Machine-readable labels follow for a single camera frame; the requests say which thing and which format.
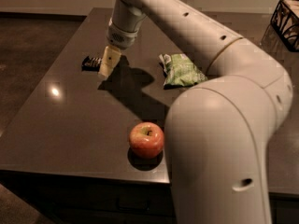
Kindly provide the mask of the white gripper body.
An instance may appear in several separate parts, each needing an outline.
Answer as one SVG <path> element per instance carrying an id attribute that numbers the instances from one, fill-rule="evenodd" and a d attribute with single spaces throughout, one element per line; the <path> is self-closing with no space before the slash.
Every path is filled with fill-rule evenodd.
<path id="1" fill-rule="evenodd" d="M 121 22 L 116 24 L 113 20 L 108 23 L 107 41 L 119 49 L 130 48 L 137 38 L 138 26 L 136 22 Z"/>

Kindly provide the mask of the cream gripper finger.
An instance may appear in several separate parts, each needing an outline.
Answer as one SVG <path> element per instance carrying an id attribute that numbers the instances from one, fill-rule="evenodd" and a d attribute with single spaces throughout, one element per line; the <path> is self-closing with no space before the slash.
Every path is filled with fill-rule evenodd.
<path id="1" fill-rule="evenodd" d="M 107 45 L 104 50 L 98 74 L 104 78 L 108 78 L 119 63 L 120 59 L 121 50 L 115 46 Z"/>

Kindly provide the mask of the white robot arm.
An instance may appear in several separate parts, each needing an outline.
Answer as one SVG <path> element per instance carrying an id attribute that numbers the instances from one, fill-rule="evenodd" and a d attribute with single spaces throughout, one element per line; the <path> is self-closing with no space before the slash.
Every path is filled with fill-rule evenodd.
<path id="1" fill-rule="evenodd" d="M 271 136 L 292 106 L 285 68 L 179 0 L 116 0 L 108 41 L 127 49 L 149 17 L 210 77 L 170 106 L 165 158 L 178 224 L 272 224 Z"/>

